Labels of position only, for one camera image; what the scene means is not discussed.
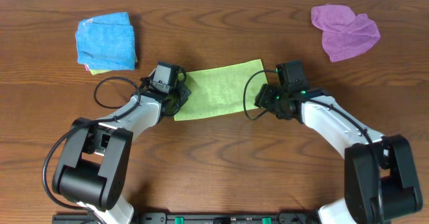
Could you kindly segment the light green folded cloth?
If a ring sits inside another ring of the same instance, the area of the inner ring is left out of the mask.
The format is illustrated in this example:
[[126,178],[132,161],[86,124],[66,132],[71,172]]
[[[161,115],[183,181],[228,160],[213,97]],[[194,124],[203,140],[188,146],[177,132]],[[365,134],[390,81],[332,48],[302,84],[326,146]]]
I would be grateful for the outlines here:
[[89,67],[92,75],[102,74],[110,71],[118,70],[135,70],[137,63],[137,56],[132,58],[113,58],[113,59],[100,59],[96,58],[90,64],[85,64]]

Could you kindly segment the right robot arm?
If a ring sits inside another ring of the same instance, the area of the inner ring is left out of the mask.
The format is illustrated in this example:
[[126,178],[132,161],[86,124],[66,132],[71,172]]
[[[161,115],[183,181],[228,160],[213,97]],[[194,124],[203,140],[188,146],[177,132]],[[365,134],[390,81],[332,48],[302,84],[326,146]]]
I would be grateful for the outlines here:
[[321,223],[387,223],[422,210],[409,141],[386,136],[346,112],[324,89],[264,84],[255,105],[278,119],[296,119],[319,133],[344,159],[344,197],[318,210]]

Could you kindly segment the blue folded cloth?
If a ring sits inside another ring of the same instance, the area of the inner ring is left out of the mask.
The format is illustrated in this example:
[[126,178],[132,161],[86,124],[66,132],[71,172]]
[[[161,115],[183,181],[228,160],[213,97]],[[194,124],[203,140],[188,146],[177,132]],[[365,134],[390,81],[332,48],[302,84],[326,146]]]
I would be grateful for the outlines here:
[[84,19],[75,38],[79,64],[91,70],[135,69],[135,33],[127,12]]

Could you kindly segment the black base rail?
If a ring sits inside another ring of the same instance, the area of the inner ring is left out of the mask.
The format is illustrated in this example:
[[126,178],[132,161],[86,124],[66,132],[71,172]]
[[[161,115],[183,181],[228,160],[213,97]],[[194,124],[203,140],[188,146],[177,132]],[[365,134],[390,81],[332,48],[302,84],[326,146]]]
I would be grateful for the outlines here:
[[51,224],[130,223],[130,224],[320,224],[316,213],[278,214],[57,214]]

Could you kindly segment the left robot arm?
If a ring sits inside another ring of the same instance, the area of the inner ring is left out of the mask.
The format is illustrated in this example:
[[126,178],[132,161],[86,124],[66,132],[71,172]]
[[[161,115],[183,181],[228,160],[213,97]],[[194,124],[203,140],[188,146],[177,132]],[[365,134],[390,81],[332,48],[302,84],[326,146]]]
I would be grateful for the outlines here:
[[76,119],[44,161],[46,193],[68,209],[87,211],[92,223],[133,223],[135,209],[122,195],[131,144],[163,117],[177,114],[190,91],[184,73],[143,78],[129,102],[106,117]]

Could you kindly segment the purple crumpled cloth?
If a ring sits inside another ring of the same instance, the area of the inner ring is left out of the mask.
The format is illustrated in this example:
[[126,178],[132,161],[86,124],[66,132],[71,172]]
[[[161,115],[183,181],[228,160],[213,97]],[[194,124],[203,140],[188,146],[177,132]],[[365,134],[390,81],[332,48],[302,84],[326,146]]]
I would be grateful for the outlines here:
[[311,22],[322,31],[322,47],[331,62],[362,55],[381,38],[376,23],[367,14],[357,15],[345,5],[313,7]]

